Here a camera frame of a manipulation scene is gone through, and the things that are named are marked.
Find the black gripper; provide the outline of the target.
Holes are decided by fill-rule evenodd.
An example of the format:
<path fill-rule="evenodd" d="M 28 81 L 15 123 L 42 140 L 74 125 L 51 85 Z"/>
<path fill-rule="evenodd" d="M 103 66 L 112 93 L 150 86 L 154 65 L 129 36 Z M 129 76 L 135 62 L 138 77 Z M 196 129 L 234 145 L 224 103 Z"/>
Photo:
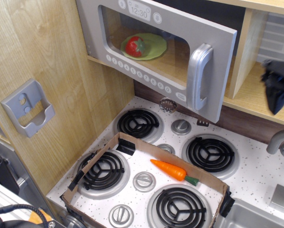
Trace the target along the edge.
<path fill-rule="evenodd" d="M 275 115 L 284 106 L 284 61 L 266 59 L 261 66 L 268 108 Z"/>

